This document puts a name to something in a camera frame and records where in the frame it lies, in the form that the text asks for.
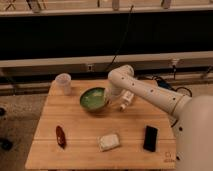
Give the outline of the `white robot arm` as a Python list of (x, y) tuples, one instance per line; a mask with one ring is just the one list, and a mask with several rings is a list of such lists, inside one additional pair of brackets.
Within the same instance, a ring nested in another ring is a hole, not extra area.
[(108, 99), (128, 90), (177, 119), (175, 171), (213, 171), (212, 95), (190, 97), (140, 81), (130, 65), (111, 70), (108, 81)]

